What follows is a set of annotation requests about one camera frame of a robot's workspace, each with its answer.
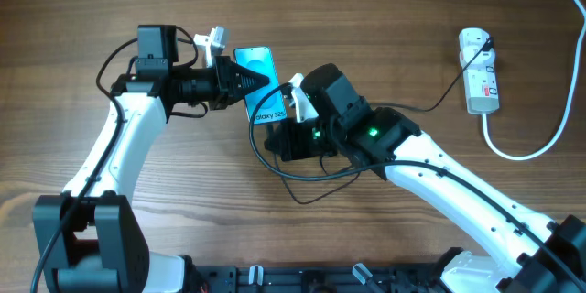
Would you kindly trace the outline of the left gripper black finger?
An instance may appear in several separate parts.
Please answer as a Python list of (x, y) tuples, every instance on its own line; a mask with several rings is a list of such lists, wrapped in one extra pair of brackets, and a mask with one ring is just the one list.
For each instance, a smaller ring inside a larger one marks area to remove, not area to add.
[(256, 105), (266, 95), (265, 86), (236, 88), (230, 96), (230, 103), (235, 104), (244, 101), (248, 105)]
[(264, 74), (249, 70), (232, 61), (231, 83), (234, 91), (255, 92), (267, 86), (270, 80)]

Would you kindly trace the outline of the teal screen Galaxy smartphone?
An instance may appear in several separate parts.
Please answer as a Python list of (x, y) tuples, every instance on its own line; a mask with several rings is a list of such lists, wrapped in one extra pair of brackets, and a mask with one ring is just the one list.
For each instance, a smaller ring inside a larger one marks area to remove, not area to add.
[[(277, 71), (273, 61), (271, 49), (267, 46), (238, 48), (235, 49), (234, 59), (237, 64), (247, 68), (250, 71), (265, 75), (269, 79), (269, 84), (256, 92), (247, 95), (244, 98), (246, 111), (249, 118), (252, 119), (252, 113), (257, 104), (273, 89), (279, 86)], [(268, 97), (254, 117), (256, 125), (274, 123), (287, 117), (281, 92), (275, 92)]]

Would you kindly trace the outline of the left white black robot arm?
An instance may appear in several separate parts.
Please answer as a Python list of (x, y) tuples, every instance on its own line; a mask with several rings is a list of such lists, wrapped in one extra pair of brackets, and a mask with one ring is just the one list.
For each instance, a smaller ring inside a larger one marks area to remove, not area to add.
[(110, 110), (81, 169), (33, 209), (40, 258), (30, 288), (51, 292), (207, 292), (185, 255), (152, 252), (131, 207), (149, 149), (176, 105), (223, 110), (269, 83), (208, 37), (141, 25), (134, 65), (105, 91)]

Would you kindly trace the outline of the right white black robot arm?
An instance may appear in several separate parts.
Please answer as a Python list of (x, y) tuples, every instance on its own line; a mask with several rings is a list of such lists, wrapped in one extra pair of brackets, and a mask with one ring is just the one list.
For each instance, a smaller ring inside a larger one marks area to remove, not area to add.
[(334, 65), (280, 85), (296, 114), (266, 149), (284, 160), (337, 153), (417, 195), (466, 232), (483, 255), (456, 248), (439, 264), (450, 292), (582, 292), (585, 225), (521, 205), (448, 156), (395, 109), (372, 107)]

